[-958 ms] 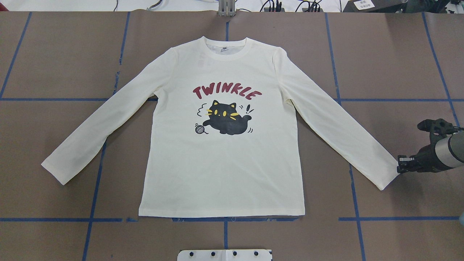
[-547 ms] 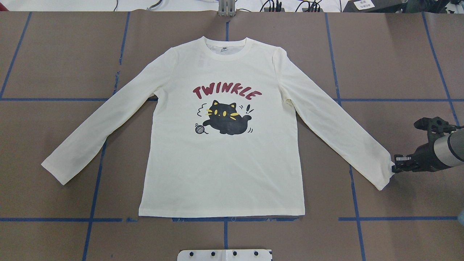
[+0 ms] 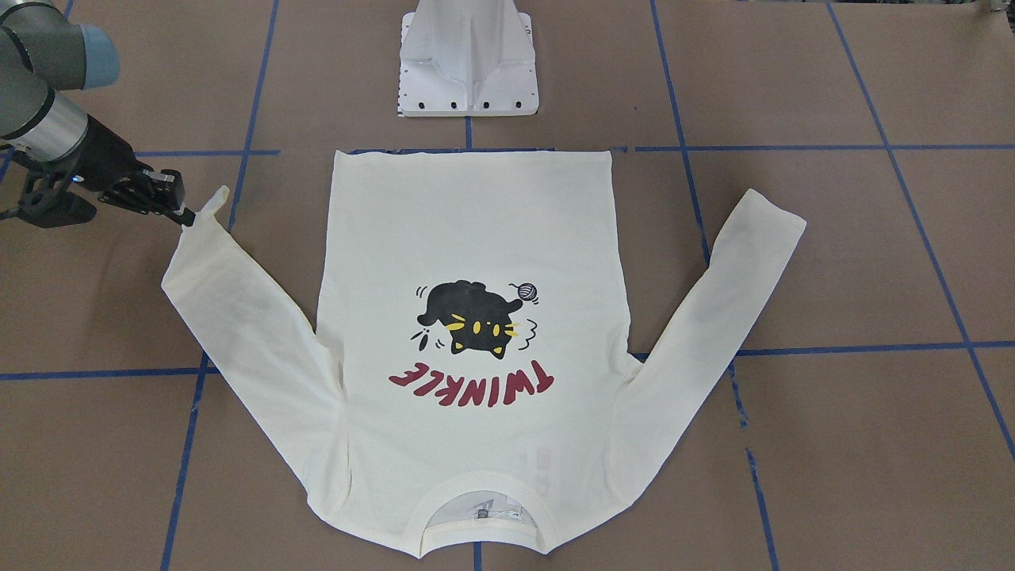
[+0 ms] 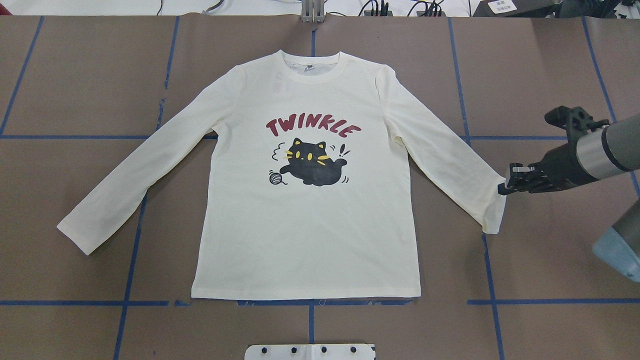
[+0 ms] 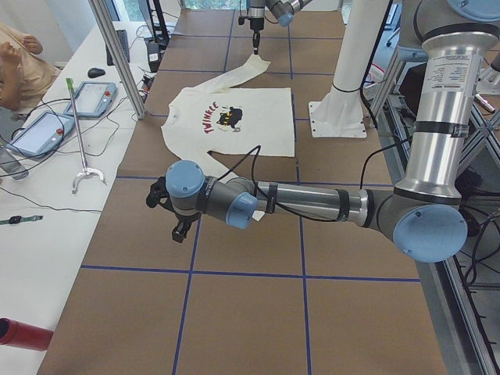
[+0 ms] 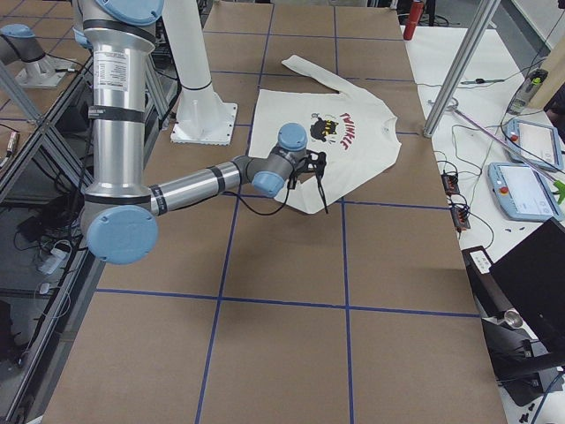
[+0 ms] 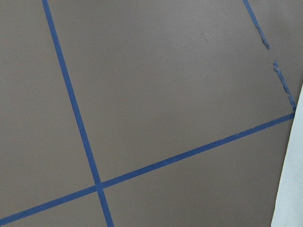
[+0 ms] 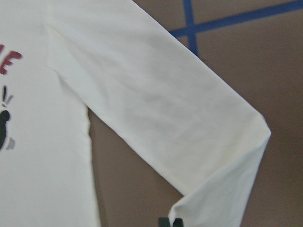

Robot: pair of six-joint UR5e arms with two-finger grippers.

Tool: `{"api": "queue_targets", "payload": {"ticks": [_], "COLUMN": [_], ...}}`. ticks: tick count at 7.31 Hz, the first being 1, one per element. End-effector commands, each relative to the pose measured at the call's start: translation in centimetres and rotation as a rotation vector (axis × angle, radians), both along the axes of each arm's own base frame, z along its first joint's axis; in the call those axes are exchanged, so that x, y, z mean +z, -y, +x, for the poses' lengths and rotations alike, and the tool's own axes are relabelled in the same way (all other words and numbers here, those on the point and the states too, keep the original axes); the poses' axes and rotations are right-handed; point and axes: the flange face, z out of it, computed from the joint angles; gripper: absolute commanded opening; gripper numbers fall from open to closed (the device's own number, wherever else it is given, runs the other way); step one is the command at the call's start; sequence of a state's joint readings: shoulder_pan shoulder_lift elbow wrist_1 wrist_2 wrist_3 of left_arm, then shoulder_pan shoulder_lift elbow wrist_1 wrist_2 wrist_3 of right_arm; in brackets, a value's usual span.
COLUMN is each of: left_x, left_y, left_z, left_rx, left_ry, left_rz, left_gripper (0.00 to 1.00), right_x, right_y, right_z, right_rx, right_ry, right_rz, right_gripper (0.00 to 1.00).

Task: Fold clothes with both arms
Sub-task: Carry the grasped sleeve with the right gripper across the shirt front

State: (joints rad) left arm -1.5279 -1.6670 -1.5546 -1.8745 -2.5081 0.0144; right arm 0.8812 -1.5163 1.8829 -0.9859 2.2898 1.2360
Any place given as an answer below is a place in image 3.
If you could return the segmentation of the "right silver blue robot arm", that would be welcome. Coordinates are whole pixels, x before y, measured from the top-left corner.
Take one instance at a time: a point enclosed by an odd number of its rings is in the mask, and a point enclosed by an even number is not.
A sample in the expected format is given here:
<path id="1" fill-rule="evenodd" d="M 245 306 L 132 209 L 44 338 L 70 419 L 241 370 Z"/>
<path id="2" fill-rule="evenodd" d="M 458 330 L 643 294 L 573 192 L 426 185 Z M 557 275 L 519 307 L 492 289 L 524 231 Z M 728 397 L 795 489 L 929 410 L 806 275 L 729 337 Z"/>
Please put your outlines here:
<path id="1" fill-rule="evenodd" d="M 91 221 L 97 207 L 72 192 L 176 224 L 193 224 L 177 171 L 142 163 L 120 135 L 66 97 L 117 81 L 120 59 L 104 30 L 72 23 L 50 1 L 1 4 L 1 137 L 28 174 L 21 198 L 3 218 L 38 228 Z"/>

